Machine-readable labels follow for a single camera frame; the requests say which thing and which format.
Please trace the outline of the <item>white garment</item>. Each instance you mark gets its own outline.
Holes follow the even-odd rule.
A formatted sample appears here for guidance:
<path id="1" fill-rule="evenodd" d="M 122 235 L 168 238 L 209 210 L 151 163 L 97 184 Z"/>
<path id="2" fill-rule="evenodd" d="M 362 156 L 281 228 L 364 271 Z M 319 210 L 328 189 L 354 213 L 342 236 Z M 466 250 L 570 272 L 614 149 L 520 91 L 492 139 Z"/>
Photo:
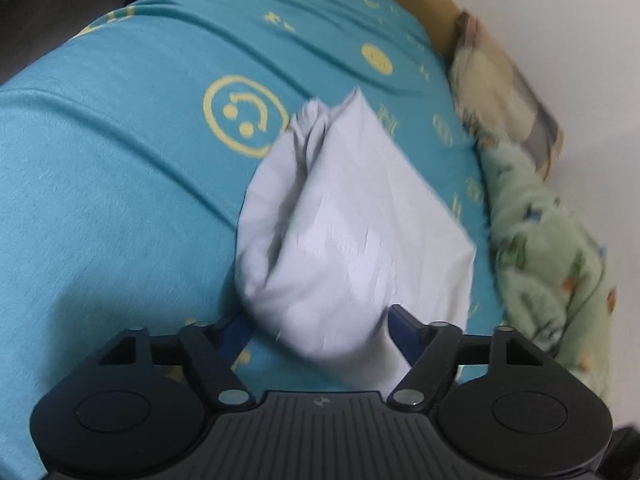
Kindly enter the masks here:
<path id="1" fill-rule="evenodd" d="M 311 100 L 248 186 L 235 283 L 260 327 L 347 385 L 389 393 L 408 363 L 390 307 L 465 326 L 476 248 L 366 98 Z"/>

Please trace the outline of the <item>green fleece blanket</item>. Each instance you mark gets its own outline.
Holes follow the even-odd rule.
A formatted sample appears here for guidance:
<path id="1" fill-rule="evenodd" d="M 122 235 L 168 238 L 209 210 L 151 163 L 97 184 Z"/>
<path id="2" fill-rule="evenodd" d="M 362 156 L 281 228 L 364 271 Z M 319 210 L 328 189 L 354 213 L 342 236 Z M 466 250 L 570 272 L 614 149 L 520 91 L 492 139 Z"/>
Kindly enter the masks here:
<path id="1" fill-rule="evenodd" d="M 518 144 L 482 136 L 477 147 L 506 322 L 608 399 L 617 289 L 605 250 Z"/>

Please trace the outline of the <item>teal patterned bed sheet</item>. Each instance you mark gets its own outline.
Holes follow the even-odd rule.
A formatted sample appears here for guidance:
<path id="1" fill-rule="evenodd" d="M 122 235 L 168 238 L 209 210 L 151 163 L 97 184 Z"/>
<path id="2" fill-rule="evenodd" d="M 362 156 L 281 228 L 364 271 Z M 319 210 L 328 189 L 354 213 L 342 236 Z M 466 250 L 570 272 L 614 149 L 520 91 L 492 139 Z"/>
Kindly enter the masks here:
<path id="1" fill-rule="evenodd" d="M 503 317 L 480 162 L 394 0 L 141 0 L 1 88 L 1 474 L 39 479 L 37 401 L 121 330 L 235 305 L 235 228 L 303 102 L 366 96 L 477 248 L 468 330 Z"/>

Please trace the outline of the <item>plaid pillow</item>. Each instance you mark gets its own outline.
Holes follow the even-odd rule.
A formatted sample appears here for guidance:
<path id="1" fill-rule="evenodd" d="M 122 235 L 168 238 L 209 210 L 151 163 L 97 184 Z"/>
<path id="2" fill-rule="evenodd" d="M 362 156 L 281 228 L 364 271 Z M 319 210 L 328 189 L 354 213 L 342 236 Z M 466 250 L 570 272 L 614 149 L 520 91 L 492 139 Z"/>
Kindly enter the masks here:
<path id="1" fill-rule="evenodd" d="M 507 134 L 547 179 L 564 143 L 560 124 L 479 18 L 461 13 L 457 31 L 449 81 L 458 115 L 472 133 Z"/>

